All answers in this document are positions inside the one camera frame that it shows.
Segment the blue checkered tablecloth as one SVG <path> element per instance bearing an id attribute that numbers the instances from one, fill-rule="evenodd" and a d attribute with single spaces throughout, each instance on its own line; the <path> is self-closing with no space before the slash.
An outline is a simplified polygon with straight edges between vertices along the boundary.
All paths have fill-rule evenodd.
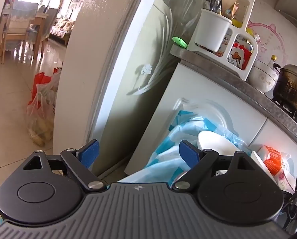
<path id="1" fill-rule="evenodd" d="M 169 127 L 169 134 L 152 153 L 147 165 L 140 171 L 120 180 L 122 183 L 157 183 L 171 185 L 175 179 L 196 166 L 201 156 L 198 135 L 203 131 L 218 135 L 248 155 L 250 148 L 225 127 L 194 112 L 180 110 Z"/>

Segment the red plastic bag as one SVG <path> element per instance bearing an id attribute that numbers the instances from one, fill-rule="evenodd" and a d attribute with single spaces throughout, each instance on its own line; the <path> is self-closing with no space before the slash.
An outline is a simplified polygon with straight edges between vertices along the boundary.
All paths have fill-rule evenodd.
<path id="1" fill-rule="evenodd" d="M 54 68 L 51 76 L 41 72 L 33 80 L 31 100 L 26 108 L 26 127 L 29 137 L 39 146 L 53 138 L 60 75 L 61 68 Z"/>

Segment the orange tissue pack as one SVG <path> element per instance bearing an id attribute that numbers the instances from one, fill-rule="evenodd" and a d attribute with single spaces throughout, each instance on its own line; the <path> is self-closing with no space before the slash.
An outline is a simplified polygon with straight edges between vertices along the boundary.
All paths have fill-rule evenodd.
<path id="1" fill-rule="evenodd" d="M 258 156 L 263 161 L 275 180 L 284 180 L 289 174 L 292 166 L 290 154 L 282 153 L 272 147 L 262 146 L 258 151 Z"/>

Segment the white floral bowl on counter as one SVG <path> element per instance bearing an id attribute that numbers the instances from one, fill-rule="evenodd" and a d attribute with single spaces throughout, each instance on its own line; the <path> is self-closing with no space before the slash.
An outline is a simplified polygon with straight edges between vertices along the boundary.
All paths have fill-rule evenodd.
<path id="1" fill-rule="evenodd" d="M 247 77 L 247 82 L 265 94 L 273 89 L 277 79 L 277 73 L 270 66 L 256 59 Z"/>

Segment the brass steamer pot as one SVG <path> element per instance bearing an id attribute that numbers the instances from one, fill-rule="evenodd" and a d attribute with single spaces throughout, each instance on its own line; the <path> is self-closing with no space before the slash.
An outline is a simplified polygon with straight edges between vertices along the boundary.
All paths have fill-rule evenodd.
<path id="1" fill-rule="evenodd" d="M 273 68 L 279 73 L 273 89 L 272 101 L 288 111 L 297 120 L 297 65 L 286 64 L 281 67 L 274 63 Z"/>

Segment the white condiment rack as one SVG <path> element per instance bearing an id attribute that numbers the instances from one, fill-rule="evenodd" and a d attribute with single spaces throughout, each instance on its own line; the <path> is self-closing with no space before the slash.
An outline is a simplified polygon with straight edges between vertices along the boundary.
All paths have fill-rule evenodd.
<path id="1" fill-rule="evenodd" d="M 222 44 L 217 52 L 213 52 L 193 41 L 195 30 L 188 43 L 187 50 L 206 56 L 207 58 L 219 63 L 229 69 L 242 80 L 246 80 L 255 62 L 258 45 L 252 34 L 247 32 L 255 0 L 237 0 L 232 12 L 231 26 L 229 27 Z M 212 9 L 208 0 L 204 1 L 203 9 L 210 10 L 222 15 L 221 0 L 218 7 Z"/>

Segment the dark soy sauce bottle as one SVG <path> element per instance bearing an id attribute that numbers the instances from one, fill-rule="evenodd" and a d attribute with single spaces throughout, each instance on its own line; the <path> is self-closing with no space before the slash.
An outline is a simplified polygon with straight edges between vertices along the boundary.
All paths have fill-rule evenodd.
<path id="1" fill-rule="evenodd" d="M 277 56 L 275 56 L 275 55 L 272 55 L 271 56 L 271 59 L 270 59 L 270 61 L 269 61 L 269 63 L 268 63 L 268 66 L 270 67 L 270 68 L 274 68 L 274 64 L 275 64 L 275 62 L 276 62 L 276 59 L 277 59 Z"/>

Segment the white utensil cup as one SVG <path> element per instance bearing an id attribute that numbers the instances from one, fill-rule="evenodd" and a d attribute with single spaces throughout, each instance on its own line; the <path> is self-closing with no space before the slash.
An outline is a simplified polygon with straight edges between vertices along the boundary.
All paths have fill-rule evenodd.
<path id="1" fill-rule="evenodd" d="M 213 52 L 217 52 L 231 26 L 232 21 L 210 10 L 201 9 L 193 41 Z"/>

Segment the wooden dining chair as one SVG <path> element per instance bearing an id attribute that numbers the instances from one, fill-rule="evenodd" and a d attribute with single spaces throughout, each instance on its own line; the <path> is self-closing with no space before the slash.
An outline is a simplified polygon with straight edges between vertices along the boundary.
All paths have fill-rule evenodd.
<path id="1" fill-rule="evenodd" d="M 1 63 L 4 64 L 6 43 L 20 40 L 23 44 L 28 38 L 30 22 L 35 19 L 38 4 L 14 0 L 2 34 Z"/>

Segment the white flower wall hook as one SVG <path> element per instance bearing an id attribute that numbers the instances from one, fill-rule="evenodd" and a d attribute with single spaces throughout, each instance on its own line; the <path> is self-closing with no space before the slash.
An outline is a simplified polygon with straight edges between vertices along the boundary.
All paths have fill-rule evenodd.
<path id="1" fill-rule="evenodd" d="M 152 66 L 150 64 L 145 64 L 140 71 L 141 75 L 150 75 L 151 73 L 152 73 Z"/>

